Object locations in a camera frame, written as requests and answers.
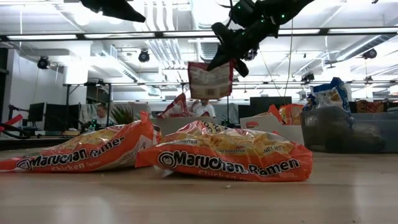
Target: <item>potted plant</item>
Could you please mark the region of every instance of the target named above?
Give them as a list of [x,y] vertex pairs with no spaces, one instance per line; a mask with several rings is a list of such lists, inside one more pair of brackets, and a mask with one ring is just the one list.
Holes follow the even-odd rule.
[[129,106],[124,108],[121,105],[115,105],[112,109],[112,117],[117,124],[129,124],[136,121],[133,110]]

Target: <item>desk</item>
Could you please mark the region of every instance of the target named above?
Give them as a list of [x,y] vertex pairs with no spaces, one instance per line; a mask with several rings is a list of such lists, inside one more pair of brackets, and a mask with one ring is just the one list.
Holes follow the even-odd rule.
[[0,223],[398,223],[398,155],[314,161],[310,179],[296,183],[161,178],[153,167],[0,174]]

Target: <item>computer monitor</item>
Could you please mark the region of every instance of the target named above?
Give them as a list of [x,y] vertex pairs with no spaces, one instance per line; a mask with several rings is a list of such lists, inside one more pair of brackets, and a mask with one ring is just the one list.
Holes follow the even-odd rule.
[[67,118],[67,105],[49,104],[45,108],[45,122],[44,130],[46,131],[65,131],[68,128],[78,129],[80,105],[70,105],[68,107]]
[[29,115],[27,120],[29,122],[43,121],[45,103],[35,103],[29,106]]
[[291,96],[262,96],[250,97],[251,110],[256,114],[267,112],[270,105],[275,105],[277,109],[281,106],[292,104]]

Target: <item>blue snack bag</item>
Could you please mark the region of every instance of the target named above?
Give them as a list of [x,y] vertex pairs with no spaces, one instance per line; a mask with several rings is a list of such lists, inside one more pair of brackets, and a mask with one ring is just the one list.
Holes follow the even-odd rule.
[[315,103],[313,103],[313,106],[316,108],[339,106],[347,113],[348,116],[351,116],[347,89],[340,78],[334,77],[330,84],[314,86],[312,92],[315,97]]

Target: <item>plastic storage bin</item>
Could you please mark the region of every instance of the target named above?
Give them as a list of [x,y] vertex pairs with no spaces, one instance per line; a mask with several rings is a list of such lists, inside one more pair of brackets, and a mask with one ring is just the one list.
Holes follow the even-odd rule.
[[301,117],[305,146],[312,151],[335,153],[398,152],[398,119],[375,117],[349,118],[336,106],[305,111]]

